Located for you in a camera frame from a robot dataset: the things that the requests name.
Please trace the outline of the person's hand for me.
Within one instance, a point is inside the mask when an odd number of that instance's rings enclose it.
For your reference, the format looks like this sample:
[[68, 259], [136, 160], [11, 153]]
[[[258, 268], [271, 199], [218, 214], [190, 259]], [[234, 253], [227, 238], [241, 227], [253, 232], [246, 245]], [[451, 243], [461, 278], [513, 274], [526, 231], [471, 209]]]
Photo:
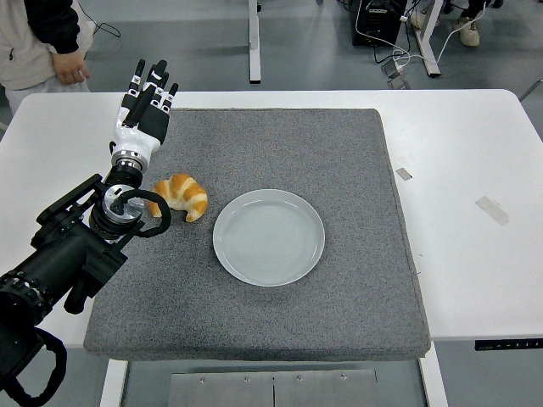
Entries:
[[91, 77], [83, 54], [80, 51], [67, 54], [54, 53], [52, 61], [56, 76], [64, 85], [82, 83]]

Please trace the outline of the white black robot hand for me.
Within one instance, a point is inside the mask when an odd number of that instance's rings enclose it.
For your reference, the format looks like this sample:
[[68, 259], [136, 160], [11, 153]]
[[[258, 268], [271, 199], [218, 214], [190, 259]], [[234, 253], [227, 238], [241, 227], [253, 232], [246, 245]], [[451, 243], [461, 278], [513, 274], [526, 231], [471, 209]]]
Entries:
[[145, 60], [138, 61], [116, 115], [109, 145], [112, 164], [130, 162], [145, 169], [164, 143], [178, 90], [176, 83], [165, 89], [169, 80], [166, 67], [167, 62], [160, 60], [145, 72]]

